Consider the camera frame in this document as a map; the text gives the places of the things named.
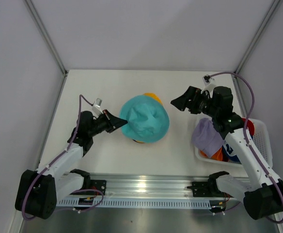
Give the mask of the teal bucket hat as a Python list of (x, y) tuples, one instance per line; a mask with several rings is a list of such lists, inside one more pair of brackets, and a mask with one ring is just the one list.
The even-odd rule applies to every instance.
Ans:
[(170, 119), (164, 106), (144, 94), (128, 100), (121, 108), (119, 117), (128, 121), (121, 127), (129, 139), (155, 143), (168, 132)]

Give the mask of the yellow bucket hat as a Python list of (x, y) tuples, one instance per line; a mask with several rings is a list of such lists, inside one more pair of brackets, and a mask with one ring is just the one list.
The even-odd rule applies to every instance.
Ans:
[[(160, 98), (156, 94), (154, 94), (154, 93), (144, 93), (144, 95), (153, 98), (155, 101), (157, 101), (158, 103), (163, 105), (162, 101), (160, 100)], [(133, 139), (133, 141), (135, 141), (136, 143), (139, 143), (139, 144), (144, 144), (144, 142), (142, 142), (142, 141), (138, 141), (138, 140), (134, 140), (134, 139)]]

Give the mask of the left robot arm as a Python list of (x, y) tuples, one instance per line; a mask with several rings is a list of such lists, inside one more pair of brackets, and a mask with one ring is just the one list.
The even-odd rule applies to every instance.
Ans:
[(67, 147), (54, 159), (36, 170), (23, 172), (17, 191), (15, 208), (25, 220), (49, 218), (57, 202), (71, 194), (88, 192), (104, 195), (91, 185), (89, 172), (69, 168), (90, 150), (94, 137), (102, 132), (111, 133), (128, 123), (127, 120), (103, 110), (98, 117), (90, 111), (80, 112), (77, 125), (67, 141)]

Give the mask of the lavender bucket hat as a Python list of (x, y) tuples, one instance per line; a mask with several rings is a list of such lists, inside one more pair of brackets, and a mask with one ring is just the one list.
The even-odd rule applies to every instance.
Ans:
[(191, 142), (208, 158), (211, 158), (222, 148), (225, 141), (215, 130), (212, 120), (205, 117), (201, 118), (196, 125), (192, 133)]

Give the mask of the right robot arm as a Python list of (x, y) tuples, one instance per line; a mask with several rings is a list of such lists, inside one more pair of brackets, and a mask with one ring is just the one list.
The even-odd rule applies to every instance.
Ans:
[(252, 219), (269, 218), (283, 213), (283, 180), (267, 165), (246, 128), (247, 121), (233, 111), (230, 88), (217, 86), (213, 94), (190, 86), (173, 99), (171, 104), (180, 111), (203, 113), (212, 118), (215, 130), (236, 151), (250, 183), (243, 183), (222, 171), (209, 175), (207, 190), (212, 196), (226, 193), (242, 202)]

